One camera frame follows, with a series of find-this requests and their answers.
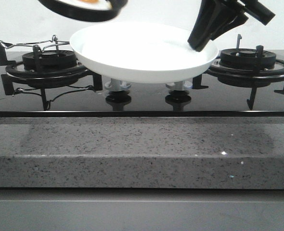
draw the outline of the black object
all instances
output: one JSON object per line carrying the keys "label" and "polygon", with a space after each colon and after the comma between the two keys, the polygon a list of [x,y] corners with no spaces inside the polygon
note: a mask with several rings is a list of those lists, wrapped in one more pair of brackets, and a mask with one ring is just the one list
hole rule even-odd
{"label": "black object", "polygon": [[2,74],[1,78],[2,78],[5,95],[13,95],[14,93],[13,82],[10,80],[9,76],[6,74]]}
{"label": "black object", "polygon": [[111,105],[114,112],[122,112],[124,106],[131,103],[131,97],[128,95],[129,91],[110,91],[105,98],[107,104]]}
{"label": "black object", "polygon": [[209,40],[244,24],[250,14],[266,25],[275,14],[257,0],[202,0],[200,12],[188,39],[190,46],[201,51]]}
{"label": "black object", "polygon": [[[253,70],[257,64],[258,51],[255,49],[226,49],[220,53],[220,65],[242,70]],[[276,54],[263,51],[260,68],[272,69],[276,62]]]}
{"label": "black object", "polygon": [[226,75],[214,75],[218,78],[218,81],[233,87],[240,87],[240,88],[263,88],[269,86],[272,82],[268,79],[253,79],[253,78],[237,78],[237,77],[230,77]]}
{"label": "black object", "polygon": [[284,80],[284,61],[276,59],[274,69],[259,70],[258,73],[255,70],[235,69],[220,65],[220,58],[218,57],[206,71],[206,73],[217,76],[225,75],[227,77],[234,77],[238,79],[260,79],[271,81],[283,81]]}
{"label": "black object", "polygon": [[[253,65],[253,73],[252,73],[253,75],[258,75],[262,69],[264,70],[267,69],[262,66],[263,54],[264,54],[264,47],[261,45],[257,46],[257,60],[256,63]],[[275,62],[276,60],[273,62],[271,69],[274,68]]]}
{"label": "black object", "polygon": [[67,18],[86,22],[103,22],[115,18],[128,0],[109,0],[111,10],[90,10],[66,4],[58,0],[38,0],[42,5]]}
{"label": "black object", "polygon": [[173,90],[167,95],[165,100],[167,104],[173,107],[174,112],[183,112],[184,107],[191,102],[191,97],[186,90]]}
{"label": "black object", "polygon": [[8,60],[7,59],[5,48],[0,43],[0,66],[6,66],[6,65],[15,64],[15,63],[16,63],[15,60]]}
{"label": "black object", "polygon": [[82,77],[91,75],[91,71],[83,70],[83,68],[81,68],[80,71],[76,70],[76,72],[72,74],[66,74],[66,72],[63,70],[63,71],[58,72],[60,74],[63,73],[62,76],[51,75],[49,77],[40,76],[39,73],[37,72],[30,72],[34,74],[33,77],[27,77],[27,76],[21,75],[21,73],[24,73],[24,72],[19,72],[15,69],[12,69],[11,65],[7,66],[6,70],[14,70],[14,72],[7,71],[7,73],[10,74],[8,78],[11,82],[27,84],[33,88],[59,88],[63,86],[68,86],[68,85],[76,83]]}
{"label": "black object", "polygon": [[193,77],[192,79],[192,89],[195,90],[202,90],[207,89],[208,86],[201,85],[202,84],[202,75],[199,75],[197,77]]}
{"label": "black object", "polygon": [[250,99],[247,99],[247,104],[250,110],[253,110],[254,102],[256,100],[257,88],[253,87],[250,94]]}
{"label": "black object", "polygon": [[[34,52],[22,55],[25,70],[38,71],[36,61]],[[77,58],[73,51],[44,51],[39,54],[39,62],[40,69],[42,70],[61,70],[75,67],[77,65]]]}

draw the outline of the stove knob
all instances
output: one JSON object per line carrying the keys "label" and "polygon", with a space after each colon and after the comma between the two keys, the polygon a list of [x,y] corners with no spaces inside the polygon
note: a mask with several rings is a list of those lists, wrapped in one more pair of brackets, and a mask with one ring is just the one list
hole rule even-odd
{"label": "stove knob", "polygon": [[175,83],[167,83],[166,87],[170,90],[190,90],[192,89],[192,82],[186,80]]}
{"label": "stove knob", "polygon": [[108,90],[108,91],[128,91],[129,88],[131,87],[130,83],[127,83],[125,81],[122,80],[117,80],[112,78],[110,82],[107,82],[104,87]]}

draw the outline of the orange food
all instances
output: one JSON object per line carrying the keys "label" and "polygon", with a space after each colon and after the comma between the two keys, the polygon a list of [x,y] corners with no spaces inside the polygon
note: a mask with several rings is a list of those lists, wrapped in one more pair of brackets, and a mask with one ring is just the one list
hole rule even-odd
{"label": "orange food", "polygon": [[99,0],[80,0],[83,2],[88,2],[88,3],[97,3]]}

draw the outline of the glass cooktop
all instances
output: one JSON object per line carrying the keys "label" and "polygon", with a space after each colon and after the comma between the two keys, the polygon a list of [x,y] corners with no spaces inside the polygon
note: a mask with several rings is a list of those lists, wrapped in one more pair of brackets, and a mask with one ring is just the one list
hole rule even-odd
{"label": "glass cooktop", "polygon": [[[274,52],[284,59],[284,51]],[[22,54],[9,52],[8,56],[20,61]],[[111,93],[104,87],[108,77],[102,78],[103,90],[94,91],[92,75],[68,86],[41,88],[8,81],[5,74],[5,67],[0,66],[0,116],[284,115],[284,80],[234,84],[203,74],[189,79],[193,87],[186,91],[171,91],[165,84],[132,83],[128,90]]]}

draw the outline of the gas burner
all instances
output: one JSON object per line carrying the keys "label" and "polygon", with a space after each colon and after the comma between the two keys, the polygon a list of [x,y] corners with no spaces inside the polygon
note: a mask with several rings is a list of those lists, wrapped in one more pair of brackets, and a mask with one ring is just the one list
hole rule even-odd
{"label": "gas burner", "polygon": [[50,71],[25,70],[23,62],[6,66],[5,70],[9,78],[16,83],[28,84],[33,88],[58,88],[78,81],[79,78],[92,75],[93,72],[81,64],[74,67]]}
{"label": "gas burner", "polygon": [[[263,51],[260,60],[260,69],[273,69],[277,55],[270,51]],[[226,49],[220,53],[219,64],[224,67],[254,70],[258,62],[258,51],[255,49]]]}
{"label": "gas burner", "polygon": [[[75,67],[77,65],[77,58],[73,51],[55,50],[44,51],[38,54],[40,66],[42,70],[62,70],[66,68]],[[36,67],[36,55],[34,52],[22,55],[22,62],[25,70],[38,71]]]}
{"label": "gas burner", "polygon": [[[53,43],[43,48],[42,43]],[[11,44],[0,41],[0,66],[6,65],[8,79],[12,82],[27,84],[30,87],[59,88],[76,83],[80,78],[93,75],[96,90],[102,90],[101,75],[88,70],[77,61],[73,51],[60,50],[59,47],[68,45],[56,35],[51,40]],[[33,52],[22,55],[22,61],[9,61],[5,50],[13,47],[31,47]]]}
{"label": "gas burner", "polygon": [[240,49],[241,38],[238,35],[236,49],[223,50],[206,73],[224,84],[245,88],[284,81],[284,61],[277,59],[275,53],[264,51],[263,46],[257,46],[256,50]]}

